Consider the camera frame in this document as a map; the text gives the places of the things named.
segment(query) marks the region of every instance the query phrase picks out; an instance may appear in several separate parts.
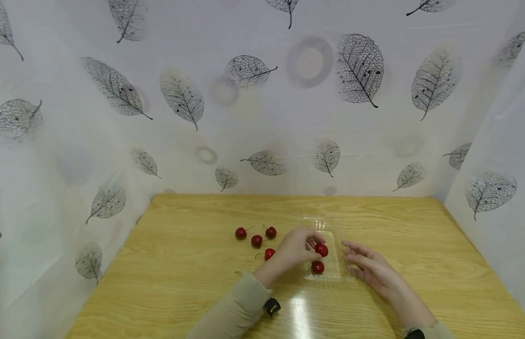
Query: person's left hand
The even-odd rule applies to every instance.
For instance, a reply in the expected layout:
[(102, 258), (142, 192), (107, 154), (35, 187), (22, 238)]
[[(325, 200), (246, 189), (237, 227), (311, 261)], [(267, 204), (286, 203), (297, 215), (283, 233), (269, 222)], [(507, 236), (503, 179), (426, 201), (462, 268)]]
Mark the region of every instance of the person's left hand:
[(285, 235), (276, 253), (254, 275), (269, 288), (274, 280), (291, 268), (306, 261), (320, 260), (321, 255), (313, 250), (318, 243), (325, 243), (319, 232), (306, 226), (296, 228)]

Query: wrist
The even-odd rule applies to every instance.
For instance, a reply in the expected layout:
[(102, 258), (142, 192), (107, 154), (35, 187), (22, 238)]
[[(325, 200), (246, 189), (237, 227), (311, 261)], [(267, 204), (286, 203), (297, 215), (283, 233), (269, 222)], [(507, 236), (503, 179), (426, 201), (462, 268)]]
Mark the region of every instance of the wrist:
[(395, 290), (389, 303), (394, 309), (402, 328), (431, 328), (437, 320), (428, 306), (407, 283)]
[(265, 288), (270, 289), (273, 283), (280, 278), (284, 272), (283, 265), (280, 264), (279, 260), (272, 257), (257, 268), (257, 270), (253, 272), (253, 275)]

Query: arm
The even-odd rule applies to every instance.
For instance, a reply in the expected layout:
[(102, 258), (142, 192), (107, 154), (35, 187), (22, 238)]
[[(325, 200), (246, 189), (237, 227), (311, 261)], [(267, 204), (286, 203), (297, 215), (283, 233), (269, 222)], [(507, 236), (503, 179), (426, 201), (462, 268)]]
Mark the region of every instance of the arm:
[(408, 282), (381, 254), (358, 243), (343, 241), (342, 245), (345, 246), (344, 259), (356, 265), (349, 265), (349, 270), (390, 304), (399, 323), (408, 334), (406, 338), (454, 338), (447, 327), (436, 320)]
[(196, 324), (187, 339), (241, 338), (262, 316), (273, 283), (291, 268), (319, 260), (320, 254), (312, 249), (324, 242), (319, 233), (306, 227), (289, 232), (274, 256), (252, 274), (245, 272), (230, 292)]

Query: wood grain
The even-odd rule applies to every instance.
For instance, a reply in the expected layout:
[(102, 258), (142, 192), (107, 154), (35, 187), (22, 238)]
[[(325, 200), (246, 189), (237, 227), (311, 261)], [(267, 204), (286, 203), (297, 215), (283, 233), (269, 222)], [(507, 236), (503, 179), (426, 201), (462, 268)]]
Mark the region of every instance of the wood grain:
[[(337, 218), (341, 233), (383, 254), (456, 338), (525, 338), (525, 315), (437, 200), (391, 197), (158, 195), (77, 318), (69, 339), (180, 339), (238, 276), (262, 263), (302, 216)], [(254, 250), (238, 227), (275, 240)], [(282, 310), (251, 339), (401, 338), (392, 310), (360, 281), (287, 274)]]

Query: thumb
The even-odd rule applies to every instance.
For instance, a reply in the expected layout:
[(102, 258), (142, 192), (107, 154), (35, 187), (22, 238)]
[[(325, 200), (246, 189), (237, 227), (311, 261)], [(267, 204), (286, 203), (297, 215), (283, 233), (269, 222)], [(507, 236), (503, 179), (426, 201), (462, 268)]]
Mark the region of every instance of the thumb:
[(319, 253), (315, 253), (315, 252), (309, 251), (306, 261), (315, 261), (315, 260), (321, 260), (321, 259), (323, 259), (323, 257), (321, 257), (321, 255)]

